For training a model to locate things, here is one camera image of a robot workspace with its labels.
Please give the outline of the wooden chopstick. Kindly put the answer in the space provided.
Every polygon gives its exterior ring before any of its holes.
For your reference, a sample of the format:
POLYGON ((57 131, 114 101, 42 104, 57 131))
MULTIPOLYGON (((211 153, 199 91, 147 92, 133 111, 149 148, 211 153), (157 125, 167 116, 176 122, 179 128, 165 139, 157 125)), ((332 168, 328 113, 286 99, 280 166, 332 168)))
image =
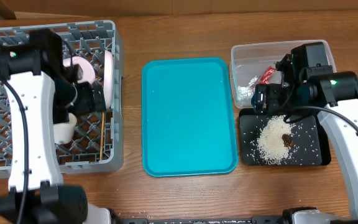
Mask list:
POLYGON ((105 116, 105 112, 102 112, 99 161, 103 160, 105 116))

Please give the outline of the red snack wrapper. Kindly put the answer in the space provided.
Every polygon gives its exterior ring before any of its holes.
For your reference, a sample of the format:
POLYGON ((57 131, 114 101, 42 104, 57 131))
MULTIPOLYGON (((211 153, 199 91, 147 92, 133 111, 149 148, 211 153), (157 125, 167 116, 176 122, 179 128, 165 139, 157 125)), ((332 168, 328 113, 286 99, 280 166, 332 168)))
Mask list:
POLYGON ((260 76, 252 78, 247 86, 237 87, 237 99, 244 100, 250 98, 255 91, 256 84, 269 84, 271 76, 276 72, 276 69, 269 66, 266 71, 260 76))

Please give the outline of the small white plate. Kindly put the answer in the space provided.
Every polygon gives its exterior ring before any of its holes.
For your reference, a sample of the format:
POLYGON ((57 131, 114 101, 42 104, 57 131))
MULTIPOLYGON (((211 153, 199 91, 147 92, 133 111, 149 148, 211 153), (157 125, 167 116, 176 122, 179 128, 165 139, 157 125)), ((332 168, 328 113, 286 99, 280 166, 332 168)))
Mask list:
POLYGON ((66 68, 66 72, 64 77, 69 82, 78 82, 78 83, 85 83, 88 82, 92 84, 96 79, 96 74, 94 68, 90 64, 87 59, 83 57, 74 56, 72 58, 63 59, 63 66, 66 68), (71 60, 73 61, 74 68, 78 66, 78 70, 73 70, 76 75, 69 73, 71 67, 71 60))

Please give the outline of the large white plate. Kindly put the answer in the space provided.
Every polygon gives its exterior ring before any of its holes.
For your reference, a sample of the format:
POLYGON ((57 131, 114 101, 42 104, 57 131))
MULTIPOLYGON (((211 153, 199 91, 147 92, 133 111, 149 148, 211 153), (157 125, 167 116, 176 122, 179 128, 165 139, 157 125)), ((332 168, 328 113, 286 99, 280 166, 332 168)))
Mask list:
POLYGON ((111 52, 104 52, 104 100, 106 108, 110 109, 114 93, 114 58, 111 52))

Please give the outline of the brown food scrap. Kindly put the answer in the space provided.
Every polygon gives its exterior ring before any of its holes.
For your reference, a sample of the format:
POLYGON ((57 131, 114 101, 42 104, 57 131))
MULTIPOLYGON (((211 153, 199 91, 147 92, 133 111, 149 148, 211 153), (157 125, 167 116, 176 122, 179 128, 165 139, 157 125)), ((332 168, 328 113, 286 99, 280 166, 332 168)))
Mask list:
POLYGON ((282 141, 283 141, 283 144, 285 147, 293 147, 294 146, 293 139, 289 134, 283 134, 282 141))

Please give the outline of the white cup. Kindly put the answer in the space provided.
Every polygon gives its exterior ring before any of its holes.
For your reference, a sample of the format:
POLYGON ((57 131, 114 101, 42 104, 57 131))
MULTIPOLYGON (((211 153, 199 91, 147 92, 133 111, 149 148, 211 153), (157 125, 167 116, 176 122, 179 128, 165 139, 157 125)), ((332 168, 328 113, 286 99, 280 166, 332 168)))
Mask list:
POLYGON ((55 144, 68 144, 74 135, 77 118, 74 114, 68 114, 67 123, 58 123, 53 125, 54 141, 55 144))

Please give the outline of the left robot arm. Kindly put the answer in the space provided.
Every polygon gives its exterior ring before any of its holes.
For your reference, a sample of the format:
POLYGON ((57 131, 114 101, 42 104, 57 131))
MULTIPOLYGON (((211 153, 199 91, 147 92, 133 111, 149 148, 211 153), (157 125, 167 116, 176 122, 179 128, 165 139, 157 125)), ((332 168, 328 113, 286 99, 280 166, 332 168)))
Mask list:
POLYGON ((62 38, 33 30, 26 44, 0 47, 0 80, 9 99, 13 163, 0 216, 12 223, 112 223, 107 208, 89 203, 78 185, 65 185, 57 144, 70 142, 77 118, 105 111, 106 90, 72 58, 62 38))

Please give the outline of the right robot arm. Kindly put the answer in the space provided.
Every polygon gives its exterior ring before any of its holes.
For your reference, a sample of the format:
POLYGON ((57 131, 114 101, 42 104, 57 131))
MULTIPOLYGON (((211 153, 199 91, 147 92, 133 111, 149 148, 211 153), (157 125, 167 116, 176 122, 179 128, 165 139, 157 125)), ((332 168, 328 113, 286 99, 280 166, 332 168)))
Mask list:
POLYGON ((251 104, 257 113, 302 119, 313 114, 333 145, 342 170, 351 218, 358 223, 358 76, 337 72, 324 42, 305 43, 276 62, 280 84, 258 84, 251 104))

